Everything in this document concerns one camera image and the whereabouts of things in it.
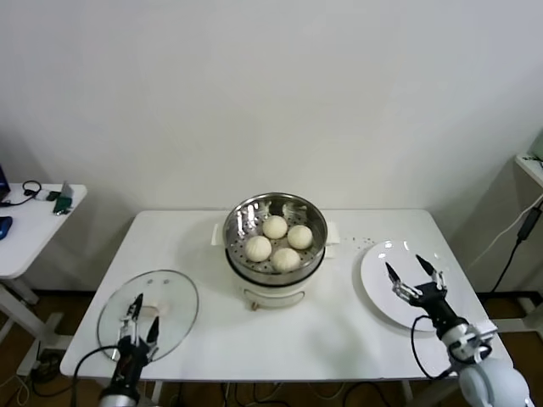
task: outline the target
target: cable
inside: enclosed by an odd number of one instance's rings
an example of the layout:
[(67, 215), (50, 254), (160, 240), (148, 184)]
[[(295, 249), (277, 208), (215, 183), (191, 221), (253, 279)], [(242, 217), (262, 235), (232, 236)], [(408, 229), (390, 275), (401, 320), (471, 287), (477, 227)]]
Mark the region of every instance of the cable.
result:
[[(36, 184), (37, 185), (37, 190), (28, 188), (27, 187), (28, 184)], [(26, 204), (31, 199), (34, 199), (38, 193), (40, 193), (40, 191), (42, 190), (42, 184), (40, 184), (38, 181), (34, 181), (34, 180), (25, 181), (25, 182), (23, 182), (23, 190), (25, 191), (25, 196), (28, 197), (27, 199), (25, 199), (24, 201), (16, 202), (16, 203), (11, 203), (10, 201), (0, 202), (0, 208), (6, 208), (6, 207), (10, 207), (10, 206), (19, 206), (19, 205), (22, 205), (22, 204)]]
[(421, 370), (422, 373), (424, 373), (424, 375), (428, 379), (430, 379), (430, 380), (445, 379), (446, 377), (448, 377), (452, 373), (451, 369), (446, 369), (446, 370), (442, 371), (438, 376), (430, 376), (430, 374), (424, 369), (423, 364), (421, 363), (420, 359), (418, 358), (417, 350), (415, 349), (415, 328), (417, 327), (417, 323), (421, 319), (424, 319), (424, 318), (427, 318), (427, 319), (431, 320), (431, 318), (429, 316), (427, 316), (427, 315), (420, 315), (417, 318), (415, 318), (415, 320), (413, 321), (413, 325), (411, 327), (411, 351), (413, 352), (413, 356), (415, 357), (415, 361), (417, 362), (417, 365), (418, 365), (419, 369)]
[(172, 396), (170, 399), (170, 407), (175, 405), (176, 407), (181, 407), (183, 404), (181, 403), (181, 390), (183, 387), (183, 383), (179, 383), (179, 387), (177, 388), (177, 394)]
[[(20, 407), (23, 407), (24, 405), (26, 405), (28, 403), (28, 400), (30, 399), (31, 397), (31, 391), (29, 390), (28, 386), (26, 385), (26, 382), (25, 380), (21, 379), (19, 376), (17, 375), (13, 375), (11, 376), (8, 380), (4, 381), (2, 384), (0, 384), (0, 388), (4, 387), (5, 385), (7, 385), (9, 382), (11, 382), (13, 379), (16, 379), (19, 381), (20, 383), (20, 386), (19, 388), (17, 388), (14, 393), (9, 397), (8, 401), (6, 401), (6, 404), (5, 406), (9, 405), (14, 399), (15, 397), (17, 398), (17, 404), (20, 406)], [(26, 392), (26, 398), (25, 398), (25, 401), (21, 401), (20, 400), (20, 395), (23, 391), (23, 389), (25, 390)]]
[(269, 396), (266, 396), (265, 398), (258, 400), (256, 398), (256, 383), (254, 383), (253, 384), (253, 398), (255, 399), (255, 401), (251, 401), (247, 404), (243, 404), (241, 401), (239, 401), (237, 383), (234, 383), (233, 385), (234, 389), (232, 390), (232, 392), (234, 393), (234, 399), (236, 400), (236, 404), (241, 407), (253, 407), (255, 405), (262, 405), (262, 404), (281, 404), (281, 405), (284, 405), (285, 407), (290, 407), (290, 404), (288, 404), (286, 401), (270, 400), (277, 393), (277, 391), (282, 385), (283, 385), (282, 383), (279, 383)]
[(70, 398), (70, 407), (77, 407), (77, 375), (79, 374), (79, 369), (81, 368), (81, 365), (85, 360), (93, 356), (94, 354), (97, 354), (98, 352), (102, 352), (103, 350), (107, 349), (117, 349), (117, 345), (109, 345), (109, 346), (101, 346), (100, 348), (96, 348), (83, 356), (81, 360), (77, 363), (76, 370), (74, 371), (74, 376), (71, 380), (71, 398)]
[(522, 217), (527, 213), (529, 212), (532, 208), (535, 207), (535, 205), (539, 202), (540, 204), (537, 206), (538, 209), (540, 209), (541, 205), (543, 204), (543, 194), (541, 194), (528, 208), (526, 208), (525, 210), (523, 210), (520, 215), (518, 216), (517, 219), (515, 219), (515, 221), (507, 228), (505, 229), (504, 231), (502, 231), (501, 233), (498, 234), (498, 236), (495, 237), (495, 239), (492, 241), (492, 243), (483, 251), (483, 253), (481, 253), (479, 256), (477, 256), (477, 258), (471, 262), (471, 264), (466, 268), (466, 271), (470, 270), (476, 263), (479, 262), (479, 260), (481, 260), (483, 258), (483, 256), (485, 254), (487, 254), (489, 252), (489, 250), (491, 248), (494, 247), (495, 243), (500, 239), (500, 237), (502, 237), (503, 235), (505, 235), (507, 232), (509, 232), (521, 219)]
[(341, 394), (341, 392), (343, 392), (343, 389), (345, 388), (345, 383), (341, 383), (341, 386), (339, 386), (338, 391), (336, 391), (336, 393), (332, 394), (331, 396), (323, 396), (319, 394), (319, 392), (317, 392), (317, 390), (315, 390), (313, 386), (311, 386), (311, 383), (307, 383), (307, 386), (309, 386), (313, 394), (315, 394), (319, 399), (329, 401), (329, 400), (334, 400)]
[(57, 397), (71, 389), (71, 385), (53, 393), (42, 393), (36, 388), (36, 384), (49, 383), (60, 374), (60, 356), (55, 353), (40, 355), (42, 343), (38, 342), (36, 354), (39, 356), (39, 364), (31, 370), (31, 389), (37, 397), (49, 399)]
[(506, 266), (504, 267), (503, 271), (501, 272), (500, 274), (500, 277), (498, 277), (498, 281), (495, 282), (495, 285), (492, 287), (492, 289), (490, 290), (491, 293), (493, 293), (497, 288), (498, 286), (500, 285), (501, 283), (501, 280), (503, 279), (503, 277), (505, 276), (507, 270), (509, 269), (509, 266), (511, 265), (512, 263), (512, 259), (513, 257), (515, 257), (515, 253), (517, 252), (517, 249), (518, 247), (520, 246), (520, 241), (517, 240), (517, 242), (515, 243), (515, 247), (512, 248), (512, 251), (511, 251), (511, 255), (509, 256), (509, 260), (507, 261), (507, 264)]
[(390, 404), (387, 399), (384, 397), (384, 394), (383, 394), (383, 391), (381, 390), (381, 388), (376, 384), (376, 383), (373, 383), (373, 382), (362, 382), (362, 383), (358, 383), (356, 384), (355, 386), (351, 387), (347, 393), (345, 393), (345, 396), (343, 397), (343, 407), (347, 407), (347, 400), (349, 399), (349, 396), (350, 394), (356, 389), (358, 388), (359, 386), (362, 386), (362, 385), (370, 385), (372, 386), (373, 388), (375, 388), (375, 390), (377, 390), (377, 392), (379, 393), (379, 397), (381, 398), (381, 401), (383, 401), (383, 404), (386, 405), (386, 407), (392, 407), (392, 404)]
[(253, 399), (255, 399), (255, 401), (253, 403), (249, 403), (251, 405), (254, 405), (254, 404), (281, 404), (281, 405), (285, 405), (286, 407), (290, 407), (290, 404), (287, 403), (286, 401), (282, 401), (282, 400), (270, 400), (271, 396), (277, 391), (277, 389), (275, 389), (273, 392), (271, 392), (271, 394), (262, 399), (262, 400), (258, 400), (258, 397), (256, 396), (256, 383), (253, 383)]
[(221, 391), (222, 391), (222, 399), (223, 404), (222, 407), (228, 406), (228, 393), (230, 392), (230, 383), (227, 383), (227, 389), (225, 390), (221, 383)]

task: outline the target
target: white table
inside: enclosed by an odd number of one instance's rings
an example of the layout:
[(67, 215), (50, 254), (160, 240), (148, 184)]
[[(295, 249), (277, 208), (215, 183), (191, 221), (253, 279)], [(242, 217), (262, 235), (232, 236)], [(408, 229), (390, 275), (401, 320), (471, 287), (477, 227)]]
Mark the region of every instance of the white table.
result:
[[(27, 199), (23, 194), (22, 184), (10, 184), (12, 192), (4, 199), (17, 203)], [(60, 191), (60, 184), (44, 184), (44, 190)], [(83, 185), (72, 185), (74, 197), (72, 209), (75, 209), (87, 195)], [(60, 313), (52, 314), (47, 322), (40, 321), (24, 304), (15, 298), (3, 286), (16, 291), (28, 304), (35, 304), (37, 296), (25, 282), (19, 278), (36, 259), (54, 234), (64, 224), (69, 215), (57, 216), (53, 213), (54, 202), (31, 199), (20, 206), (0, 208), (0, 216), (12, 216), (13, 225), (8, 235), (0, 241), (0, 309), (9, 316), (9, 321), (0, 331), (0, 341), (7, 335), (13, 323), (25, 328), (36, 341), (23, 359), (17, 373), (26, 376), (34, 363), (38, 340), (42, 340), (42, 349), (66, 349), (71, 337), (56, 335), (54, 328), (60, 322)]]
[[(536, 160), (526, 159), (529, 154), (519, 154), (515, 158), (516, 163), (526, 174), (543, 187), (543, 167)], [(524, 318), (507, 318), (493, 320), (500, 332), (537, 332), (543, 340), (543, 304), (535, 308), (529, 298), (519, 298), (518, 302), (526, 311)]]
[[(222, 211), (146, 211), (120, 246), (66, 352), (61, 371), (98, 346), (96, 327), (109, 296), (143, 272), (179, 270), (195, 282), (200, 311), (192, 331), (171, 354), (143, 370), (158, 381), (351, 381), (421, 379), (411, 354), (409, 330), (391, 323), (372, 304), (360, 280), (365, 239), (406, 239), (431, 245), (451, 265), (450, 290), (462, 290), (471, 322), (488, 317), (430, 214), (423, 210), (327, 210), (341, 243), (325, 259), (301, 303), (287, 309), (251, 311), (233, 284), (224, 249), (211, 247)], [(494, 356), (510, 360), (501, 340)], [(434, 334), (417, 334), (421, 360), (432, 374), (449, 366)], [(103, 355), (83, 364), (80, 375), (110, 377)]]

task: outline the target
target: white wall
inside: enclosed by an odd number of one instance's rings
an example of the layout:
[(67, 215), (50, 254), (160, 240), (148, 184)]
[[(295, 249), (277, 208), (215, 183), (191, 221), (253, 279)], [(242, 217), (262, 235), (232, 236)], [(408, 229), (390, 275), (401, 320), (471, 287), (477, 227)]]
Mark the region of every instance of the white wall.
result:
[(427, 208), (454, 236), (540, 129), (542, 13), (539, 0), (0, 2), (0, 162), (14, 180), (90, 190), (29, 277), (96, 287), (139, 210), (269, 190)]

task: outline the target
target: metal rim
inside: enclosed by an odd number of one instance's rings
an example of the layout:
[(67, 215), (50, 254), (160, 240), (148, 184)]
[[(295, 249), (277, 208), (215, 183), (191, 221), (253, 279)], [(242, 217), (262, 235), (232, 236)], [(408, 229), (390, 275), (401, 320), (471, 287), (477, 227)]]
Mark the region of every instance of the metal rim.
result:
[[(104, 346), (101, 341), (100, 341), (100, 335), (99, 335), (99, 326), (100, 326), (100, 321), (102, 319), (102, 314), (104, 313), (105, 311), (105, 307), (108, 305), (108, 302), (126, 285), (128, 284), (129, 282), (133, 282), (134, 280), (136, 280), (137, 278), (140, 278), (141, 276), (146, 276), (147, 274), (151, 274), (151, 273), (156, 273), (158, 271), (168, 271), (170, 273), (175, 273), (175, 274), (178, 274), (179, 276), (181, 277), (184, 277), (185, 279), (187, 279), (188, 282), (190, 282), (190, 284), (193, 286), (194, 288), (194, 292), (196, 293), (196, 310), (194, 312), (194, 317), (193, 317), (193, 320), (192, 322), (190, 323), (188, 329), (187, 329), (187, 332), (185, 333), (185, 335), (181, 338), (181, 340), (179, 341), (179, 343), (173, 347), (172, 349), (170, 349), (168, 352), (166, 352), (165, 354), (162, 354), (159, 358), (156, 358), (156, 359), (152, 359), (149, 363), (151, 362), (155, 362), (156, 360), (161, 360), (162, 358), (164, 358), (165, 356), (167, 356), (168, 354), (170, 354), (171, 352), (173, 352), (179, 345), (181, 345), (181, 343), (185, 340), (185, 338), (187, 337), (187, 335), (192, 331), (193, 329), (193, 326), (194, 326), (194, 323), (196, 322), (196, 317), (198, 316), (198, 313), (199, 313), (199, 308), (200, 308), (200, 297), (199, 297), (199, 293), (198, 293), (198, 289), (196, 288), (196, 284), (194, 284), (193, 280), (187, 276), (186, 274), (184, 273), (181, 273), (180, 271), (175, 271), (175, 270), (170, 270), (170, 269), (158, 269), (158, 270), (151, 270), (151, 271), (146, 271), (145, 273), (142, 273), (138, 276), (135, 276), (133, 278), (131, 278), (130, 280), (128, 280), (127, 282), (124, 282), (119, 288), (117, 288), (108, 298), (108, 300), (106, 301), (106, 303), (104, 304), (104, 306), (102, 307), (102, 310), (100, 311), (100, 315), (98, 316), (98, 322), (96, 324), (96, 339), (98, 341), (98, 345), (99, 346)], [(108, 360), (111, 360), (112, 362), (115, 362), (115, 360), (110, 357), (108, 355), (108, 353), (103, 350), (102, 353), (105, 355), (105, 357), (108, 359)]]
[(239, 271), (236, 268), (236, 266), (234, 265), (234, 263), (232, 262), (232, 260), (230, 259), (230, 254), (228, 253), (228, 250), (225, 250), (225, 254), (226, 254), (226, 257), (227, 257), (228, 264), (230, 265), (230, 268), (232, 270), (234, 270), (234, 273), (236, 273), (238, 276), (243, 278), (246, 282), (250, 282), (251, 284), (255, 284), (256, 286), (266, 287), (266, 288), (285, 288), (285, 287), (294, 286), (296, 284), (300, 284), (301, 282), (307, 280), (309, 277), (311, 277), (311, 276), (313, 276), (315, 274), (315, 271), (317, 271), (317, 269), (319, 267), (321, 267), (322, 262), (324, 261), (324, 256), (326, 255), (326, 250), (323, 249), (323, 252), (324, 253), (322, 253), (322, 257), (321, 257), (321, 260), (318, 262), (318, 265), (316, 265), (315, 269), (311, 273), (309, 273), (307, 276), (305, 276), (304, 278), (300, 278), (299, 280), (296, 280), (294, 282), (288, 282), (288, 283), (285, 283), (285, 284), (266, 284), (264, 282), (256, 282), (254, 280), (251, 280), (244, 273)]

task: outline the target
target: wooden floor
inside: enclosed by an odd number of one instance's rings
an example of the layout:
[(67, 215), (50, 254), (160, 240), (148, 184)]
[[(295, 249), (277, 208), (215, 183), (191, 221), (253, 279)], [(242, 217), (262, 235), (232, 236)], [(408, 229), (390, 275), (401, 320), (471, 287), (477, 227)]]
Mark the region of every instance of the wooden floor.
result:
[[(59, 333), (73, 334), (79, 321), (90, 303), (90, 298), (78, 297), (43, 297), (40, 303), (34, 307), (36, 314), (43, 320), (47, 319), (52, 312), (64, 312), (64, 319), (60, 323)], [(490, 315), (494, 318), (510, 318), (523, 316), (523, 312), (514, 302), (509, 300), (490, 300), (487, 303), (487, 308)], [(5, 321), (5, 316), (0, 315), (0, 321)], [(535, 405), (543, 406), (543, 343), (534, 333), (509, 333), (501, 335), (504, 344), (511, 354), (515, 366), (519, 369), (527, 379), (531, 392), (532, 399)], [(31, 336), (18, 326), (14, 326), (8, 336), (0, 344), (0, 355), (2, 363), (0, 363), (0, 382), (9, 379), (17, 370), (19, 362), (22, 360), (27, 349), (31, 346)], [(38, 392), (52, 393), (70, 385), (70, 380), (65, 377), (57, 377), (52, 382), (39, 385)], [(344, 405), (344, 395), (356, 383), (321, 383), (313, 384), (311, 387), (308, 383), (285, 383), (274, 395), (274, 400), (284, 400), (291, 407), (300, 406), (342, 406)], [(415, 382), (412, 387), (414, 393), (422, 391), (428, 382)], [(339, 396), (333, 400), (319, 399), (314, 392), (319, 392), (322, 396), (335, 394), (341, 387), (343, 389)], [(399, 382), (379, 382), (379, 388), (382, 390), (384, 397), (391, 406), (402, 406), (404, 399), (401, 392)], [(12, 380), (8, 384), (0, 387), (0, 406), (7, 405), (9, 397), (17, 390), (19, 383)], [(148, 383), (146, 386), (147, 394), (150, 396), (153, 384)], [(229, 406), (237, 406), (233, 391), (237, 388), (238, 399), (242, 404), (252, 402), (254, 385), (252, 383), (244, 383), (238, 386), (230, 385), (229, 388)], [(259, 399), (264, 399), (269, 395), (275, 386), (272, 383), (259, 383), (256, 385), (257, 396)], [(160, 404), (165, 407), (176, 405), (176, 396), (179, 390), (178, 383), (166, 383)], [(78, 387), (78, 400), (80, 406), (96, 406), (100, 387), (93, 381), (81, 381)], [(184, 407), (192, 406), (222, 406), (222, 392), (220, 383), (183, 383), (181, 393), (182, 405)], [(55, 398), (45, 399), (39, 398), (35, 394), (31, 394), (27, 405), (31, 407), (45, 406), (64, 406), (69, 405), (70, 392), (59, 395)], [(12, 399), (10, 406), (16, 406), (17, 402)], [(377, 390), (371, 385), (360, 385), (357, 389), (350, 393), (346, 403), (347, 407), (354, 406), (385, 406)], [(467, 406), (459, 392), (451, 395), (442, 403), (443, 407), (461, 407)]]

